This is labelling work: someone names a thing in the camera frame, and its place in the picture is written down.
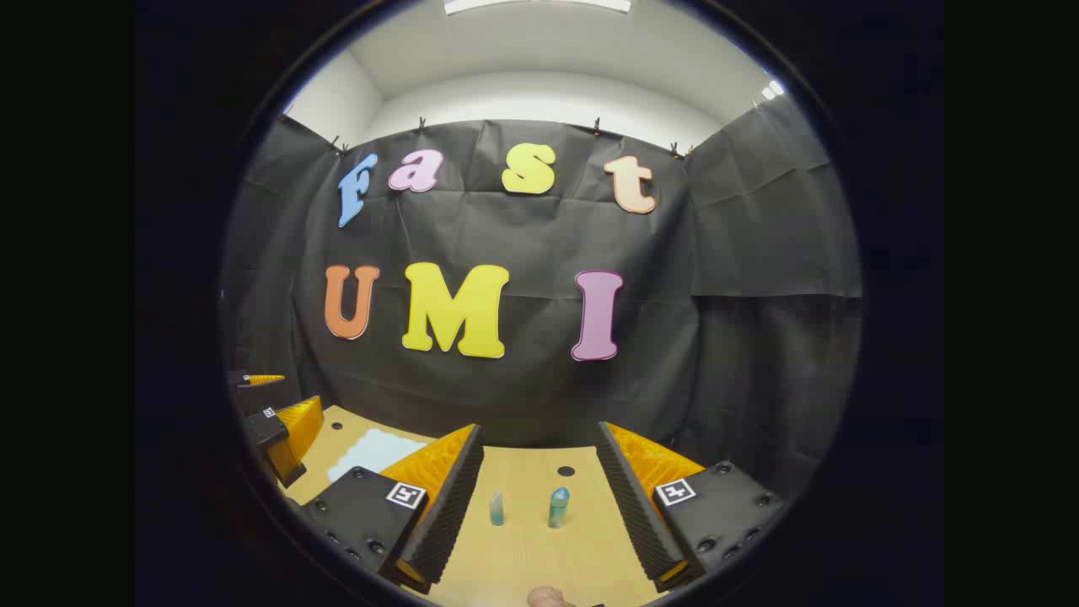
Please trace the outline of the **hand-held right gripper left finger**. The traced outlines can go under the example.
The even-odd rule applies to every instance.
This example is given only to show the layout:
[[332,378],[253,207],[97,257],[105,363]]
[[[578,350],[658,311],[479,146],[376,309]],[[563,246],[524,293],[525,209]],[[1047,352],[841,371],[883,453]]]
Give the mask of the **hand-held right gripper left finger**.
[[390,465],[351,466],[299,507],[316,537],[355,567],[427,594],[442,580],[483,461],[469,424]]

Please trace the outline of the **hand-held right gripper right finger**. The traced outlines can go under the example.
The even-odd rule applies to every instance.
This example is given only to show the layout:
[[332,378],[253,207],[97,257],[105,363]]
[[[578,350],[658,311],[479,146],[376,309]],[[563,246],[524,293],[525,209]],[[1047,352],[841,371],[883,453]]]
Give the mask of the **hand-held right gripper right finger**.
[[597,455],[645,577],[659,592],[733,567],[786,512],[786,499],[729,460],[698,465],[599,422]]

